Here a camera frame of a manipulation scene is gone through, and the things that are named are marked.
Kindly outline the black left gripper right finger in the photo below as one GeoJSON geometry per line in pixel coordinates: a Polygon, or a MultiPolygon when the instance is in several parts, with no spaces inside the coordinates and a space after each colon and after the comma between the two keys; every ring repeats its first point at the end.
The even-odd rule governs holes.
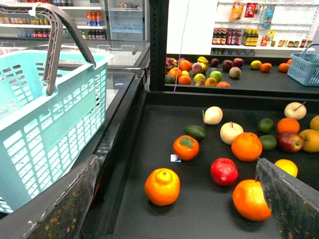
{"type": "Polygon", "coordinates": [[[258,158],[256,179],[284,239],[319,237],[319,192],[265,158],[258,158]]]}

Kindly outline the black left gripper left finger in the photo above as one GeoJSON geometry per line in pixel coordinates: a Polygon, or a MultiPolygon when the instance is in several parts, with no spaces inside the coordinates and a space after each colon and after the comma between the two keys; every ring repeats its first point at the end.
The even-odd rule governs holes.
{"type": "Polygon", "coordinates": [[[99,170],[91,155],[27,204],[0,221],[2,239],[76,239],[99,170]]]}

